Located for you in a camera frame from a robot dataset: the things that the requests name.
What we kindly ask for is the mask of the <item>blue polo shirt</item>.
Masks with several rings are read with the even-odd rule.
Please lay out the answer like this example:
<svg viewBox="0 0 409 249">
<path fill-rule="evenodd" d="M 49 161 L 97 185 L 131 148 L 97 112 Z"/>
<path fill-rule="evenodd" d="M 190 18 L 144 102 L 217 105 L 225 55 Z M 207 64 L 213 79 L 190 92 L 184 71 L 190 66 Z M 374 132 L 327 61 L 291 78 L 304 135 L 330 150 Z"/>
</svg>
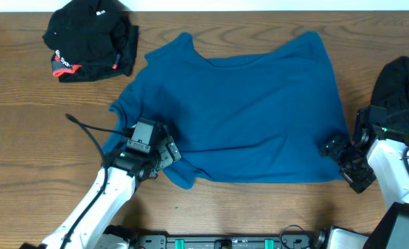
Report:
<svg viewBox="0 0 409 249">
<path fill-rule="evenodd" d="M 116 129 L 146 118 L 167 125 L 181 159 L 165 169 L 179 187 L 227 183 L 324 183 L 338 166 L 318 149 L 347 135 L 320 35 L 275 51 L 204 58 L 190 33 L 146 54 L 147 65 L 110 106 Z"/>
</svg>

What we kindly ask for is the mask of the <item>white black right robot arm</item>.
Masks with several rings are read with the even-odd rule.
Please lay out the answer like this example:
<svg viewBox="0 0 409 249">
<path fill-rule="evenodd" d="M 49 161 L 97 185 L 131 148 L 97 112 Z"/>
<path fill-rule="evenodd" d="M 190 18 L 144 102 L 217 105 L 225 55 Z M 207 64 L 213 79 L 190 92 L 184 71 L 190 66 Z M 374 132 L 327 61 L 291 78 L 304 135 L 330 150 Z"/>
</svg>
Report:
<svg viewBox="0 0 409 249">
<path fill-rule="evenodd" d="M 336 134 L 320 146 L 358 194 L 377 182 L 387 212 L 370 235 L 332 226 L 320 231 L 315 248 L 409 248 L 409 140 L 387 126 L 386 109 L 359 109 L 352 138 Z"/>
</svg>

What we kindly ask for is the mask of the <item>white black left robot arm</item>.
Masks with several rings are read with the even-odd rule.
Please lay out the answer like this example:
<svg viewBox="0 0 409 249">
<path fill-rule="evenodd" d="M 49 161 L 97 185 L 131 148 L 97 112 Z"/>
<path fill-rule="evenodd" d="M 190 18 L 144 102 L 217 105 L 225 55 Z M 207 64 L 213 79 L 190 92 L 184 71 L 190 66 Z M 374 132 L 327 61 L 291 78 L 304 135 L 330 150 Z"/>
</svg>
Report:
<svg viewBox="0 0 409 249">
<path fill-rule="evenodd" d="M 102 166 L 84 198 L 37 248 L 94 248 L 138 186 L 181 159 L 165 124 L 142 118 L 122 135 L 112 151 L 100 153 Z"/>
</svg>

